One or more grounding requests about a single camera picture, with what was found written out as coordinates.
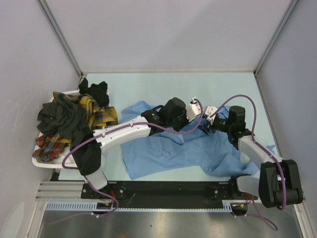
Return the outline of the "light blue long sleeve shirt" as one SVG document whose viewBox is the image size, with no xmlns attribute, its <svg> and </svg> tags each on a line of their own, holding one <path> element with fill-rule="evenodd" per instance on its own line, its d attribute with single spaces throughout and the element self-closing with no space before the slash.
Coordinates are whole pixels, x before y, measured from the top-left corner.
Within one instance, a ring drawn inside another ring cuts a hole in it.
<svg viewBox="0 0 317 238">
<path fill-rule="evenodd" d="M 207 135 L 193 129 L 198 121 L 196 118 L 183 128 L 185 135 L 164 131 L 123 143 L 123 161 L 130 178 L 191 166 L 199 166 L 206 175 L 219 178 L 255 175 L 259 171 L 252 161 L 240 160 L 240 151 L 229 142 L 226 133 Z"/>
</svg>

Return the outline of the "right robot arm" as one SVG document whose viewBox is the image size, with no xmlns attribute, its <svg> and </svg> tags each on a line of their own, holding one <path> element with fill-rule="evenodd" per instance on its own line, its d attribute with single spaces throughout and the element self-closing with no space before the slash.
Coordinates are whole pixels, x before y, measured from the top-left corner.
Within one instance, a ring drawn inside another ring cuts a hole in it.
<svg viewBox="0 0 317 238">
<path fill-rule="evenodd" d="M 275 155 L 256 140 L 246 128 L 243 107 L 232 106 L 228 117 L 221 117 L 218 108 L 208 106 L 204 118 L 207 120 L 203 125 L 205 132 L 226 133 L 229 142 L 260 170 L 258 178 L 250 174 L 233 175 L 228 187 L 232 198 L 240 199 L 247 193 L 258 197 L 266 208 L 280 209 L 303 202 L 297 163 Z"/>
</svg>

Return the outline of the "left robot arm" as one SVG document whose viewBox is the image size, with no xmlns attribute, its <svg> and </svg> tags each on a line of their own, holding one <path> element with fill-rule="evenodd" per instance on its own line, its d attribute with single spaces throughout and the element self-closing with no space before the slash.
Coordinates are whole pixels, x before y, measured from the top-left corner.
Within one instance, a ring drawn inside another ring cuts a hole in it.
<svg viewBox="0 0 317 238">
<path fill-rule="evenodd" d="M 200 112 L 201 107 L 196 100 L 186 105 L 174 97 L 165 105 L 146 110 L 139 116 L 110 128 L 95 132 L 87 127 L 83 128 L 73 140 L 70 153 L 80 174 L 93 186 L 93 194 L 104 198 L 109 194 L 109 185 L 103 172 L 103 151 L 168 130 L 180 132 Z"/>
</svg>

